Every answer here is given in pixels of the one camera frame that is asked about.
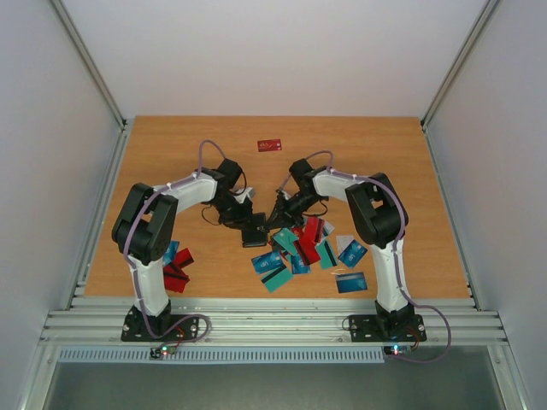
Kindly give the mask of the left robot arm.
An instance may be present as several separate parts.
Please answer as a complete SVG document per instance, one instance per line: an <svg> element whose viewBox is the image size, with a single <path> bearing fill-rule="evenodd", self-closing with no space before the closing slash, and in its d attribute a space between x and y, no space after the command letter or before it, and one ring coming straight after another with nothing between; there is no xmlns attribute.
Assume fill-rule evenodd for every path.
<svg viewBox="0 0 547 410"><path fill-rule="evenodd" d="M162 340L172 330L171 317L163 313L169 304L163 281L162 259L168 250L177 215L200 203L211 205L219 223L236 230L250 229L252 201L250 187L232 189L244 171L235 161L225 159L214 168L153 187L137 183L129 190L112 229L130 267L135 289L135 307L145 313L141 328L153 340Z"/></svg>

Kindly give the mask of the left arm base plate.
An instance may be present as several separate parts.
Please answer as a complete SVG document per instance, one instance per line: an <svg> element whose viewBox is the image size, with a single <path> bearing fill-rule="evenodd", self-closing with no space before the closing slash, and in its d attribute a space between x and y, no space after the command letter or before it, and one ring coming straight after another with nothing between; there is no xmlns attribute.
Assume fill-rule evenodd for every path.
<svg viewBox="0 0 547 410"><path fill-rule="evenodd" d="M191 315L167 314L148 316L149 326L138 310L131 311L121 331L122 342L169 342L194 339L200 330L200 319Z"/></svg>

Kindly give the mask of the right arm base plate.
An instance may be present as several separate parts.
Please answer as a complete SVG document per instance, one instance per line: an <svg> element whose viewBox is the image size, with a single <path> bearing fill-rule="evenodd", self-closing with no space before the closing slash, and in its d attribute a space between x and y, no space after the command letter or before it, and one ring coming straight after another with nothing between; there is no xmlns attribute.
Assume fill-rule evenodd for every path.
<svg viewBox="0 0 547 410"><path fill-rule="evenodd" d="M355 314L348 317L351 341L354 343L425 342L426 328L419 314L395 325L381 322L377 315Z"/></svg>

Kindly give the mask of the black leather card holder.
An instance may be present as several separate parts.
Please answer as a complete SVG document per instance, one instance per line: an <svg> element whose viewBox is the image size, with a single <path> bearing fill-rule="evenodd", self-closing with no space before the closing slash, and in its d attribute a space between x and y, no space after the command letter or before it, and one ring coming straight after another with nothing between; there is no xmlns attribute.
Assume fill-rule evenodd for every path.
<svg viewBox="0 0 547 410"><path fill-rule="evenodd" d="M266 215L264 213L253 214L241 231L242 246L244 248L257 248L268 243L268 231L264 229Z"/></svg>

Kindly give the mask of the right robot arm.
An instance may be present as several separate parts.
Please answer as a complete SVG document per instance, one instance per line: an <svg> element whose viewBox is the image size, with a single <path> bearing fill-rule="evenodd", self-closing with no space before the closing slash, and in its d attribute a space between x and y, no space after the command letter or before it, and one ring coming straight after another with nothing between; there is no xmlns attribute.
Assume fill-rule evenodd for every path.
<svg viewBox="0 0 547 410"><path fill-rule="evenodd" d="M277 189L266 227L299 225L303 214L324 199L346 202L357 234L372 251L378 331L390 339L399 337L407 329L407 319L415 314L403 270L403 237L409 217L388 176L360 176L327 166L313 168L305 159L293 162L289 173L299 191L289 196L284 189Z"/></svg>

